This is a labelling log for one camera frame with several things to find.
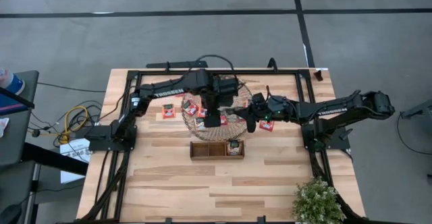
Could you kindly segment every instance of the gray floor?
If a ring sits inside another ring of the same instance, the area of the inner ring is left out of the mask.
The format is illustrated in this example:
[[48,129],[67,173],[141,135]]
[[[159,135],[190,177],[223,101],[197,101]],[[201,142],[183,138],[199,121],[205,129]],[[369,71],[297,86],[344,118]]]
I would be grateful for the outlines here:
[[[304,9],[432,7],[432,0],[302,0]],[[295,8],[294,0],[0,0],[0,13]],[[337,96],[382,90],[398,111],[432,98],[432,13],[307,15],[317,67],[328,67]],[[162,18],[44,18],[0,20],[0,66],[37,69],[40,81],[104,89],[109,70],[191,60],[206,53],[238,67],[304,67],[296,15]],[[211,66],[224,66],[209,60]],[[35,113],[54,121],[71,106],[103,94],[39,86]],[[432,157],[407,150],[396,132],[397,115],[363,121],[350,135],[354,167],[367,216],[430,223]],[[413,148],[432,152],[430,128],[402,121]],[[50,138],[28,141],[51,148]],[[38,223],[71,221],[79,197],[40,206]]]

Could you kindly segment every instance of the wooden box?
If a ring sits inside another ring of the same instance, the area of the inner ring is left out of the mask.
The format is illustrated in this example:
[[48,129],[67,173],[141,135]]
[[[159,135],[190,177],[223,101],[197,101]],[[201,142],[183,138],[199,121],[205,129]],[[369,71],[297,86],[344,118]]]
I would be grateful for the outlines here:
[[190,158],[192,160],[230,160],[244,158],[244,141],[239,140],[240,154],[231,156],[227,152],[230,142],[190,142]]

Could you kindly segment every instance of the potted plant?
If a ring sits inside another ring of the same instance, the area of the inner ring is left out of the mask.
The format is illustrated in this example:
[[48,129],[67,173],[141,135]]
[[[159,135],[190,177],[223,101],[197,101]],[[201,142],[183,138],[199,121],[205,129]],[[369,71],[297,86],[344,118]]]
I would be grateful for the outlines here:
[[297,185],[297,199],[292,214],[296,221],[309,224],[336,224],[345,219],[336,190],[320,177]]

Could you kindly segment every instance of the wire basket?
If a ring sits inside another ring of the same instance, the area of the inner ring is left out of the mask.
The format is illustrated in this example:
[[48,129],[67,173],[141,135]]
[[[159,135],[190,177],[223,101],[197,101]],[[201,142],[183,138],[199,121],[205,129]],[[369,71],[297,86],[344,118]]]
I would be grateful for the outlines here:
[[[246,85],[240,80],[239,84],[241,86],[238,89],[238,96],[234,97],[234,102],[231,107],[245,107],[247,106],[248,101],[252,98],[252,93]],[[199,95],[194,96],[190,93],[185,94],[182,100],[182,105],[188,101],[198,107],[201,106],[201,97]],[[190,132],[200,140],[234,140],[246,132],[246,121],[237,117],[237,115],[227,115],[226,112],[222,110],[221,117],[225,116],[227,124],[221,125],[220,127],[204,128],[203,124],[198,126],[196,122],[196,119],[199,118],[198,113],[199,112],[196,112],[191,116],[182,110],[184,123]]]

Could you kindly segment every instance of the wood grain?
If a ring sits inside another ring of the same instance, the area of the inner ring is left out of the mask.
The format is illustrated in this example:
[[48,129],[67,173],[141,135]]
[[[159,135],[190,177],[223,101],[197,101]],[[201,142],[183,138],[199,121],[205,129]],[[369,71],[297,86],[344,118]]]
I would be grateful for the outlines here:
[[[102,115],[115,108],[124,90],[126,74],[126,69],[111,70]],[[142,82],[178,77],[145,76]],[[269,85],[272,94],[298,100],[293,76],[239,78],[252,93],[265,92],[265,86]],[[335,98],[328,71],[323,71],[323,79],[318,82],[312,78],[318,102]],[[308,100],[304,81],[302,86]],[[181,97],[175,96],[153,100],[147,114],[137,119],[138,139],[130,157],[120,221],[164,221],[166,217],[172,217],[173,221],[256,221],[262,215],[268,221],[293,221],[291,209],[296,184],[312,177],[300,127],[276,122],[273,132],[258,128],[253,134],[243,135],[246,156],[242,160],[191,161],[189,143],[198,139],[184,125],[181,101]],[[162,119],[161,106],[167,103],[175,105],[175,118]],[[104,118],[102,124],[118,117],[119,110]],[[327,152],[336,189],[355,212],[364,215],[351,160],[338,150]],[[96,152],[91,157],[77,218],[94,204],[104,154]],[[105,188],[108,166],[100,193]],[[109,217],[116,196],[111,195]]]

